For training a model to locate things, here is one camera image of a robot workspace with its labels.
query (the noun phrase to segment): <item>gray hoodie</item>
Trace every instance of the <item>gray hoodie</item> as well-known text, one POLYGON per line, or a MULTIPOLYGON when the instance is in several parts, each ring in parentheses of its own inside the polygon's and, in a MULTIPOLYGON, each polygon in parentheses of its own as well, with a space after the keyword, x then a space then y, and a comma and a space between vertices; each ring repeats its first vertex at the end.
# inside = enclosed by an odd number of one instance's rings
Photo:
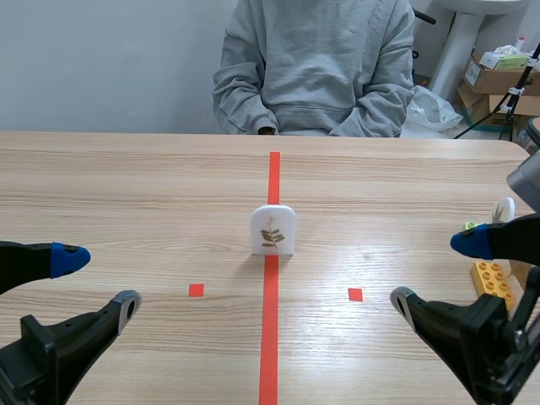
POLYGON ((239 0, 213 80, 227 133, 395 137, 413 97, 408 0, 239 0))

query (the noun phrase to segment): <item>hand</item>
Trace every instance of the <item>hand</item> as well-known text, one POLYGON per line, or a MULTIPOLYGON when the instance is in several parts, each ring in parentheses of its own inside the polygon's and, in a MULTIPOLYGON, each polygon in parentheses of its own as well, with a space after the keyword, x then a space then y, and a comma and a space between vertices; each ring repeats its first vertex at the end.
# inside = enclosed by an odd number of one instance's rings
POLYGON ((263 127, 259 129, 259 135, 275 135, 275 132, 271 127, 263 127))

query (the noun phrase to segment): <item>white wall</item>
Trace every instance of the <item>white wall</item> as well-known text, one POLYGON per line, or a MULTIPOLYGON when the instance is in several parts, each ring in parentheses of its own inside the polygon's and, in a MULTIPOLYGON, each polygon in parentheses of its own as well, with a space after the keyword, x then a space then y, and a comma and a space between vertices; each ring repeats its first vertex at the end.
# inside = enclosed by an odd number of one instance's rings
POLYGON ((420 54, 414 62, 414 68, 416 73, 432 77, 450 32, 454 13, 433 0, 410 1, 419 12, 437 20, 437 25, 430 25, 417 19, 414 27, 414 49, 420 54))
POLYGON ((0 129, 219 132, 212 76, 236 0, 0 6, 0 129))
POLYGON ((531 0, 527 7, 510 15, 486 17, 476 48, 484 53, 502 45, 514 45, 521 35, 526 37, 523 51, 533 51, 540 40, 540 0, 531 0))

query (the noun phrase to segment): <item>leaf illustration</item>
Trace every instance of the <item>leaf illustration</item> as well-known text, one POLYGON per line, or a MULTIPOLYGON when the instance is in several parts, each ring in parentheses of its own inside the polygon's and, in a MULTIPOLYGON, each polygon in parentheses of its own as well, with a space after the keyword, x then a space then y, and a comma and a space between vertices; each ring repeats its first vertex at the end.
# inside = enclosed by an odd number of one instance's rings
POLYGON ((271 242, 271 243, 262 243, 262 246, 275 247, 276 249, 278 249, 277 244, 281 242, 282 240, 285 240, 285 237, 280 234, 281 231, 279 229, 276 229, 276 230, 272 229, 272 223, 273 223, 273 218, 270 218, 270 224, 268 225, 269 230, 263 229, 261 231, 262 238, 266 242, 271 242))

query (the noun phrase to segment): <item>yellow lego brick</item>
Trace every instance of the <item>yellow lego brick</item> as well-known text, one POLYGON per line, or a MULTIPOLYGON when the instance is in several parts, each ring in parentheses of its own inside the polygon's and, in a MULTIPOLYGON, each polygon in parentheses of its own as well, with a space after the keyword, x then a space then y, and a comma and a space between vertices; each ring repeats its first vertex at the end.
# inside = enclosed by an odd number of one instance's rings
POLYGON ((474 222, 466 222, 462 226, 462 232, 465 231, 465 230, 473 230, 474 228, 476 228, 479 225, 480 224, 475 224, 474 222))
POLYGON ((476 262, 471 269, 472 279, 478 295, 490 294, 505 300, 506 309, 511 310, 516 301, 510 290, 508 279, 498 263, 476 262))

